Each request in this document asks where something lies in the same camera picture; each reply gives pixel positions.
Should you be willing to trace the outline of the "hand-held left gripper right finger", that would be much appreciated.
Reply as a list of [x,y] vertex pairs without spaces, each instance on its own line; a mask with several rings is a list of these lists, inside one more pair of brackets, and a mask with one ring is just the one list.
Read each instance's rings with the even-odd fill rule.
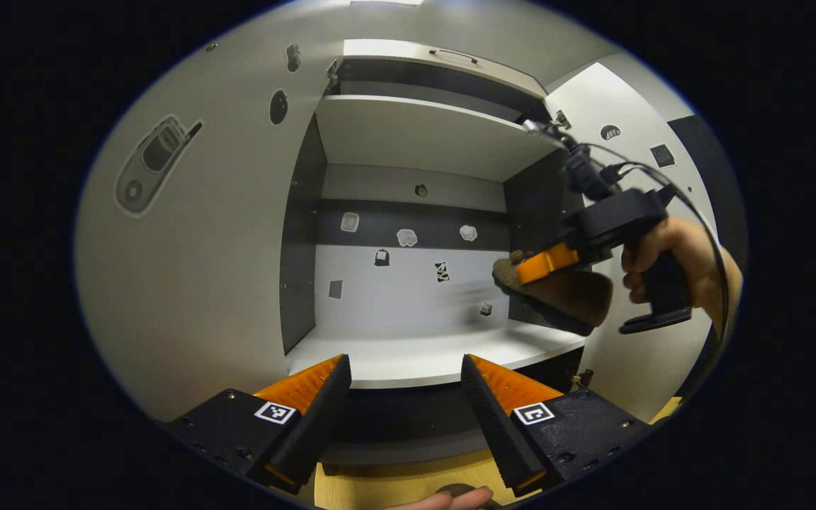
[[583,477],[647,438],[651,426],[588,387],[563,393],[466,354],[460,384],[503,484],[524,497]]

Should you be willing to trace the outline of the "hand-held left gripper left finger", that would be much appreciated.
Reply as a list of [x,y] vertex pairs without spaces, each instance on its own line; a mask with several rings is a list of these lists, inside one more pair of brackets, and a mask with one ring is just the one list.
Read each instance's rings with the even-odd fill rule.
[[343,353],[256,393],[220,391],[166,429],[220,467],[295,496],[326,450],[351,384]]

